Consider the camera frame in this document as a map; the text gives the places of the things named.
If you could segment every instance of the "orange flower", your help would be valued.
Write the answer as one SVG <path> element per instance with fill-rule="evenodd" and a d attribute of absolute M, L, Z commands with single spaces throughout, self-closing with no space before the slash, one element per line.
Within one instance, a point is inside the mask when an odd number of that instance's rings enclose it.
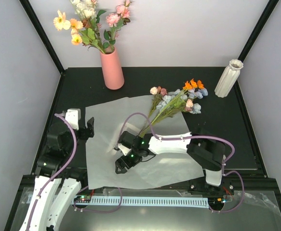
<path fill-rule="evenodd" d="M 187 81 L 185 83 L 185 86 L 183 87 L 183 90 L 191 90 L 192 88 L 193 88 L 192 85 L 190 85 L 190 83 Z"/>
<path fill-rule="evenodd" d="M 192 85 L 193 88 L 196 88 L 196 87 L 197 87 L 197 83 L 194 81 L 194 79 L 192 79 L 192 80 L 190 81 L 190 83 L 191 83 L 191 85 Z"/>
<path fill-rule="evenodd" d="M 81 21 L 77 21 L 76 19 L 72 18 L 70 20 L 70 22 L 71 22 L 71 28 L 72 28 L 71 35 L 78 33 L 78 30 L 83 28 Z"/>
<path fill-rule="evenodd" d="M 199 89 L 204 89 L 204 86 L 200 80 L 197 81 Z"/>

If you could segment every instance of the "glass surface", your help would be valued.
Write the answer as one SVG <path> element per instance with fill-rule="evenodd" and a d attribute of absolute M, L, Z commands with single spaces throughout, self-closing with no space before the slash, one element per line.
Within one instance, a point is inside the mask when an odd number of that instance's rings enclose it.
<path fill-rule="evenodd" d="M 12 231 L 18 231 L 22 225 L 29 207 L 27 199 L 32 191 L 33 188 L 24 189 Z M 105 193 L 117 194 L 116 191 L 111 190 Z M 258 200 L 246 200 L 236 211 L 227 214 L 211 213 L 203 208 L 146 206 L 122 206 L 112 214 L 96 214 L 75 212 L 71 206 L 63 218 L 59 231 L 281 231 L 281 214 L 272 209 L 272 204 L 273 207 L 278 205 L 274 192 L 247 191 L 247 193 L 251 196 L 255 195 Z M 268 203 L 263 203 L 259 199 L 261 193 Z M 129 191 L 126 194 L 132 195 L 133 192 Z M 149 196 L 148 191 L 144 192 L 144 195 Z M 226 203 L 224 210 L 234 207 L 237 203 L 235 198 L 233 202 Z M 114 207 L 91 206 L 90 208 L 110 210 Z"/>

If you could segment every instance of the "pink vase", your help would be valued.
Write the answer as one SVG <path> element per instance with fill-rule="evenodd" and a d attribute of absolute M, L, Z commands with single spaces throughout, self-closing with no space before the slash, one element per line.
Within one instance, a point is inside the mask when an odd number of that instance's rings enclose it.
<path fill-rule="evenodd" d="M 100 52 L 100 56 L 106 87 L 111 90 L 121 88 L 124 84 L 124 77 L 117 49 L 111 54 Z"/>

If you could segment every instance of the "vase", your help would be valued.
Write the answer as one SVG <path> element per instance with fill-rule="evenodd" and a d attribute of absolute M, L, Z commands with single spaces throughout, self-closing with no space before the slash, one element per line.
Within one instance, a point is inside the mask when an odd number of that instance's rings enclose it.
<path fill-rule="evenodd" d="M 100 56 L 106 87 L 111 90 L 121 88 L 124 84 L 124 77 L 117 49 L 110 54 L 100 52 Z"/>
<path fill-rule="evenodd" d="M 240 70 L 243 68 L 243 63 L 238 59 L 233 59 L 229 62 L 229 65 L 225 68 L 219 82 L 215 88 L 215 94 L 218 97 L 226 97 L 232 86 L 237 81 Z"/>

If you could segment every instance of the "yellow flower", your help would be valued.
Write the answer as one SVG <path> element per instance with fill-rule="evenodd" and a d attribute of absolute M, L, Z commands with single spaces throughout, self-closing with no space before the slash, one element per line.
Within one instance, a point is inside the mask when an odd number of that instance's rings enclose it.
<path fill-rule="evenodd" d="M 198 84 L 199 89 L 204 89 L 204 85 L 202 84 L 202 82 L 200 80 L 197 81 L 197 84 Z"/>
<path fill-rule="evenodd" d="M 79 34 L 73 34 L 72 35 L 72 44 L 78 45 L 80 43 L 82 43 L 82 39 L 81 39 L 80 35 Z"/>
<path fill-rule="evenodd" d="M 69 20 L 66 20 L 65 13 L 58 11 L 59 17 L 54 18 L 54 26 L 57 30 L 68 30 L 71 27 Z"/>
<path fill-rule="evenodd" d="M 196 87 L 197 87 L 197 83 L 194 81 L 194 79 L 192 79 L 192 80 L 190 81 L 190 83 L 191 83 L 191 85 L 192 85 L 193 88 L 196 88 Z"/>
<path fill-rule="evenodd" d="M 77 21 L 76 19 L 72 18 L 70 20 L 70 22 L 71 22 L 71 28 L 72 28 L 71 35 L 76 34 L 78 32 L 78 30 L 83 28 L 83 24 L 81 21 Z"/>
<path fill-rule="evenodd" d="M 193 88 L 192 85 L 190 85 L 190 83 L 187 81 L 185 83 L 185 86 L 183 87 L 183 90 L 191 90 L 192 88 Z"/>

